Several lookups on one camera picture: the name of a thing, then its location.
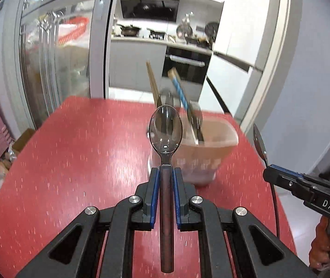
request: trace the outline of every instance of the oven door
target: oven door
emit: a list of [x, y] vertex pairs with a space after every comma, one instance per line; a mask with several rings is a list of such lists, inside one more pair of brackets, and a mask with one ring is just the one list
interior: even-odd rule
[[199, 52], [167, 47], [162, 76], [176, 68], [181, 80], [203, 85], [210, 63], [210, 55]]

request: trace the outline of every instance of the tabletop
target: tabletop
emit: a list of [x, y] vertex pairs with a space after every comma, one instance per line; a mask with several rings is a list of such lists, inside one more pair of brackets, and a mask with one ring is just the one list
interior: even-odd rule
[[[146, 137], [155, 106], [69, 97], [25, 146], [0, 190], [0, 273], [13, 278], [85, 207], [104, 209], [133, 195], [148, 180], [151, 144]], [[244, 206], [272, 232], [274, 210], [263, 165], [230, 115], [239, 144], [215, 180], [197, 189], [218, 207]], [[279, 202], [281, 240], [293, 252], [292, 234]], [[175, 230], [175, 271], [160, 271], [159, 222], [136, 232], [133, 277], [199, 277], [197, 232]]]

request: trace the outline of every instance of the spoon handle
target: spoon handle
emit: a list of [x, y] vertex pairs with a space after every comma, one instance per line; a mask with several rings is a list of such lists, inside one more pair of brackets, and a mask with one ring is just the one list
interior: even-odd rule
[[163, 273], [174, 271], [172, 169], [170, 165], [160, 166], [160, 258]]

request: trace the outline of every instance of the plastic container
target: plastic container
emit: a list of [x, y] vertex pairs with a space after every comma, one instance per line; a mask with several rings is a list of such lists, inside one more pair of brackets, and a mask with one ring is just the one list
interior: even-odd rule
[[[205, 142], [196, 145], [187, 118], [182, 116], [183, 139], [172, 157], [172, 166], [182, 169], [184, 182], [205, 186], [215, 179], [223, 159], [238, 144], [238, 134], [225, 119], [205, 117], [201, 131]], [[149, 156], [149, 171], [161, 164], [160, 156], [152, 149]]]

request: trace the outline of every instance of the glass door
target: glass door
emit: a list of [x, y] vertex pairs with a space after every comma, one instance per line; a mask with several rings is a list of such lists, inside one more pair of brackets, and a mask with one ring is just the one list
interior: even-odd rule
[[37, 8], [22, 13], [21, 76], [36, 128], [67, 97], [90, 97], [89, 49], [94, 1], [38, 0]]

